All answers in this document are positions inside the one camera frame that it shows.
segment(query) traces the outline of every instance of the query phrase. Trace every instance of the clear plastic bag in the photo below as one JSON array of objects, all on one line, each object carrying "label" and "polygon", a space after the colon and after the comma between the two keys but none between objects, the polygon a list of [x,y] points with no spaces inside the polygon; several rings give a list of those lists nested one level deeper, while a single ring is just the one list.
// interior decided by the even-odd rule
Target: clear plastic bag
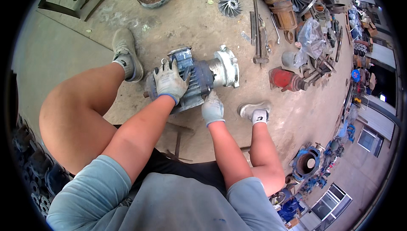
[{"label": "clear plastic bag", "polygon": [[294,58],[294,66],[298,68],[307,62],[307,55],[316,59],[326,47],[321,25],[312,17],[305,22],[298,33],[297,39],[302,45]]}]

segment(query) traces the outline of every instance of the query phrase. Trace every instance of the gray work glove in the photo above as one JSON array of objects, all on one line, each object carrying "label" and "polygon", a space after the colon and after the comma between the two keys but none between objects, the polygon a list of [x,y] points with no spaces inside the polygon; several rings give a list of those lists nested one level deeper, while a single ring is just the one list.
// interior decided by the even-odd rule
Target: gray work glove
[{"label": "gray work glove", "polygon": [[202,116],[205,119],[206,127],[212,122],[223,121],[223,103],[216,95],[216,91],[211,91],[202,105]]},{"label": "gray work glove", "polygon": [[191,72],[184,81],[178,73],[177,61],[174,60],[163,64],[160,68],[155,68],[153,74],[158,96],[171,96],[177,105],[188,89]]}]

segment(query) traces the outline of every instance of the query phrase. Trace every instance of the leg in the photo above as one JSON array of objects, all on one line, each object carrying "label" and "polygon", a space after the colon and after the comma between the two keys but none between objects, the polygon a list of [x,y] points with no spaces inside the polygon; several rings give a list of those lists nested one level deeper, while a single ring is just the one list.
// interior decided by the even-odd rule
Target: leg
[{"label": "leg", "polygon": [[253,175],[262,181],[266,195],[278,192],[284,186],[284,170],[266,123],[258,122],[253,125],[249,154]]},{"label": "leg", "polygon": [[116,32],[113,49],[115,62],[63,81],[41,107],[42,139],[55,159],[73,174],[99,156],[117,131],[102,116],[112,106],[122,81],[142,78],[129,30]]},{"label": "leg", "polygon": [[278,192],[284,186],[285,180],[276,145],[267,129],[270,110],[269,101],[241,105],[238,110],[241,117],[248,118],[253,123],[249,152],[252,172],[262,181],[267,196]]}]

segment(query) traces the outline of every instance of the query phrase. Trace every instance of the wrench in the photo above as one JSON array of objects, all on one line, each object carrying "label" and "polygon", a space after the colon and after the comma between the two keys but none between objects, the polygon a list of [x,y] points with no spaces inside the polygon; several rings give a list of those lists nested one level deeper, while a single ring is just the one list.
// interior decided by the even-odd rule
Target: wrench
[{"label": "wrench", "polygon": [[258,15],[258,19],[260,20],[262,27],[264,27],[265,39],[266,39],[266,43],[265,43],[266,50],[267,50],[268,53],[271,53],[272,50],[270,49],[269,41],[267,40],[266,24],[264,23],[264,20],[261,18],[261,14]]},{"label": "wrench", "polygon": [[276,32],[277,32],[277,36],[278,36],[277,44],[279,45],[279,44],[280,44],[280,34],[278,33],[277,26],[276,26],[276,22],[274,21],[274,14],[273,14],[273,12],[272,12],[272,21],[273,21],[274,28],[276,29]]},{"label": "wrench", "polygon": [[267,30],[266,30],[266,28],[264,28],[264,32],[265,32],[265,36],[266,36],[266,50],[267,50],[268,53],[271,53],[272,50],[270,49],[269,41],[267,40]]}]

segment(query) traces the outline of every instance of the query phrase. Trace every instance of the gray sneaker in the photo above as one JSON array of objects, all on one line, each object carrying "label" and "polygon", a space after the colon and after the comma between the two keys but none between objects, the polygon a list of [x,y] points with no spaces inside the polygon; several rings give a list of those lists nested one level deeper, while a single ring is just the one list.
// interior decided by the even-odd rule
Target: gray sneaker
[{"label": "gray sneaker", "polygon": [[144,70],[136,56],[133,34],[129,29],[120,28],[116,31],[113,37],[113,52],[113,60],[119,61],[125,70],[126,81],[141,81]]},{"label": "gray sneaker", "polygon": [[252,120],[253,112],[258,109],[263,109],[267,113],[267,121],[269,121],[269,114],[270,111],[272,110],[272,103],[268,100],[265,100],[263,102],[260,102],[258,104],[241,104],[237,108],[237,113],[243,117],[247,118],[250,121]]}]

